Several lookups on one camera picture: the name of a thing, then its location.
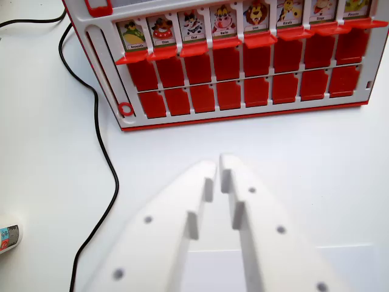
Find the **cartoon animal card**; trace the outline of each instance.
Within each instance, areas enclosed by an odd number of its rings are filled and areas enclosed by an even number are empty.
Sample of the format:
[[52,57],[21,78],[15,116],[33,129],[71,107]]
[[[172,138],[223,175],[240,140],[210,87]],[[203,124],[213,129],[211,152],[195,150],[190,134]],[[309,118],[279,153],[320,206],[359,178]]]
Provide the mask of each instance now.
[[346,0],[343,19],[363,18],[369,15],[371,0]]
[[299,26],[303,22],[304,0],[277,0],[277,27]]
[[209,8],[213,39],[236,35],[236,10],[222,4]]
[[165,15],[147,17],[147,23],[154,47],[171,46],[176,43],[173,22],[167,19]]
[[309,23],[323,23],[334,21],[337,0],[312,0],[311,17]]
[[207,38],[205,36],[204,17],[196,9],[181,11],[177,15],[183,43],[203,41]]
[[116,27],[126,52],[147,49],[142,27],[132,19],[116,23]]
[[270,6],[263,0],[243,2],[244,33],[262,32],[269,29]]

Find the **screw hole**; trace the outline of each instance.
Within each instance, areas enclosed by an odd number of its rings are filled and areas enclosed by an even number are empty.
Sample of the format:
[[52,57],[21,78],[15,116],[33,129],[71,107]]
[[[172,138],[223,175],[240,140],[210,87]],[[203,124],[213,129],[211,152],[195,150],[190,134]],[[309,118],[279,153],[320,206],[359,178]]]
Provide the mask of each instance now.
[[327,288],[327,285],[323,282],[320,282],[317,284],[317,289],[320,291],[320,292],[327,292],[328,291],[328,288]]
[[116,269],[112,275],[115,280],[120,280],[124,276],[123,269]]
[[286,229],[285,229],[284,226],[279,226],[279,227],[277,227],[277,232],[279,234],[285,234],[286,233]]
[[146,223],[146,224],[152,222],[152,220],[153,220],[152,216],[147,216],[147,217],[145,217],[145,223]]

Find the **black wire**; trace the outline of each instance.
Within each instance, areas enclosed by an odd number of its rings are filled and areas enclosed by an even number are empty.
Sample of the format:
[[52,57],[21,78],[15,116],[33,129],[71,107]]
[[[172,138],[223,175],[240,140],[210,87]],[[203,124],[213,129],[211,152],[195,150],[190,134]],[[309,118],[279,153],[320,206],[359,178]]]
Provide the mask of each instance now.
[[64,19],[65,15],[66,15],[66,9],[63,10],[61,16],[53,19],[13,19],[13,20],[8,20],[4,23],[0,23],[0,28],[13,23],[55,23],[57,21],[61,21],[62,19]]
[[117,198],[117,194],[119,192],[119,179],[117,177],[117,174],[116,174],[116,171],[115,171],[115,168],[114,166],[112,165],[112,162],[111,160],[109,159],[109,156],[107,154],[107,151],[105,150],[105,146],[104,146],[104,143],[103,143],[103,139],[102,139],[102,136],[100,134],[100,127],[98,125],[98,95],[97,95],[97,92],[96,90],[89,84],[85,83],[79,76],[75,75],[75,73],[72,71],[72,69],[69,67],[69,65],[66,63],[66,60],[65,58],[63,57],[63,52],[62,52],[62,45],[63,45],[63,41],[65,40],[66,38],[66,35],[67,33],[69,33],[70,29],[72,28],[72,24],[70,23],[69,26],[66,28],[65,32],[63,33],[62,37],[61,37],[61,40],[60,40],[60,43],[58,45],[58,51],[60,53],[60,57],[61,57],[61,60],[62,60],[62,63],[65,65],[66,69],[69,71],[69,73],[71,74],[71,76],[73,76],[75,79],[77,79],[78,82],[80,82],[82,85],[84,85],[85,87],[87,87],[88,89],[90,89],[92,92],[93,92],[93,95],[95,97],[95,106],[94,106],[94,118],[95,118],[95,130],[96,130],[96,136],[97,136],[97,140],[98,140],[98,143],[100,144],[100,148],[102,149],[102,152],[104,154],[104,157],[105,157],[105,160],[107,161],[107,164],[109,166],[109,169],[111,169],[111,172],[112,172],[112,175],[115,179],[115,192],[114,192],[114,195],[112,197],[112,200],[111,202],[109,203],[107,209],[105,210],[103,216],[100,218],[100,220],[97,222],[96,226],[93,228],[91,234],[89,234],[89,236],[87,237],[87,239],[84,241],[84,243],[80,246],[80,248],[78,249],[77,253],[75,254],[75,257],[74,257],[74,262],[73,262],[73,270],[72,270],[72,278],[71,278],[71,286],[70,286],[70,289],[69,291],[70,292],[73,292],[74,290],[74,284],[75,284],[75,275],[77,273],[77,263],[78,263],[78,258],[80,257],[80,254],[82,253],[82,251],[84,250],[85,246],[91,241],[92,237],[95,235],[95,233],[97,232],[97,230],[99,229],[99,227],[102,225],[102,223],[104,222],[105,218],[107,217],[109,211],[112,209],[112,206],[114,205],[115,203],[115,200]]

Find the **character card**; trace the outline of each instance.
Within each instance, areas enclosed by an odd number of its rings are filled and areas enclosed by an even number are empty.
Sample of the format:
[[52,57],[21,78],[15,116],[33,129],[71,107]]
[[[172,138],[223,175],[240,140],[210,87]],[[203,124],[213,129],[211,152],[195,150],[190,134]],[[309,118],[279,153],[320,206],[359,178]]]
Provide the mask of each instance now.
[[312,0],[309,23],[334,21],[336,16],[336,7],[337,0]]
[[176,43],[173,22],[167,19],[165,15],[147,17],[147,23],[154,47],[164,47]]
[[229,5],[217,5],[209,8],[212,37],[214,39],[234,37],[236,35],[236,10]]
[[262,32],[269,29],[270,6],[263,0],[243,2],[244,33]]
[[147,49],[142,27],[132,19],[116,23],[116,27],[126,52]]
[[304,0],[277,0],[277,27],[299,26],[303,22]]
[[177,16],[183,43],[204,41],[206,39],[204,17],[196,9],[181,11],[177,13]]

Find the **red flip-down tile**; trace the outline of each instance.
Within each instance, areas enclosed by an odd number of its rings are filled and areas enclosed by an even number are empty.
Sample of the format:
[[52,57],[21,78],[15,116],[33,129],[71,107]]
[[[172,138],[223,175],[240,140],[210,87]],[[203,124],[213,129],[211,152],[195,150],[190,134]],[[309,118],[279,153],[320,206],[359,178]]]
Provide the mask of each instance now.
[[172,116],[190,114],[188,94],[182,88],[165,90],[165,98]]
[[199,85],[189,87],[192,104],[195,113],[207,113],[215,111],[215,98],[213,89],[209,85]]
[[269,82],[265,81],[265,77],[245,79],[244,102],[246,108],[267,105],[268,98]]
[[158,88],[157,75],[153,64],[147,60],[127,64],[131,78],[138,91]]
[[325,70],[306,71],[301,80],[301,101],[324,99],[328,82]]
[[334,52],[333,36],[314,35],[306,40],[304,63],[306,69],[327,67]]
[[246,77],[267,75],[270,66],[270,47],[249,49],[243,46],[243,68]]
[[182,71],[181,61],[178,57],[156,61],[159,78],[164,88],[183,86],[184,72]]
[[184,58],[190,84],[211,82],[211,62],[209,54]]
[[241,87],[236,81],[217,83],[216,90],[221,110],[232,110],[241,107]]
[[278,39],[274,44],[274,70],[276,73],[297,71],[300,65],[303,43],[299,40]]
[[352,29],[349,33],[339,35],[335,59],[338,65],[360,63],[365,55],[369,33],[363,29]]
[[343,97],[353,95],[358,84],[359,73],[356,66],[334,68],[328,89],[329,96]]
[[213,50],[216,79],[239,78],[239,51],[235,47]]
[[295,102],[298,79],[293,73],[273,77],[273,104]]
[[147,118],[166,117],[164,98],[157,91],[139,93],[139,100]]

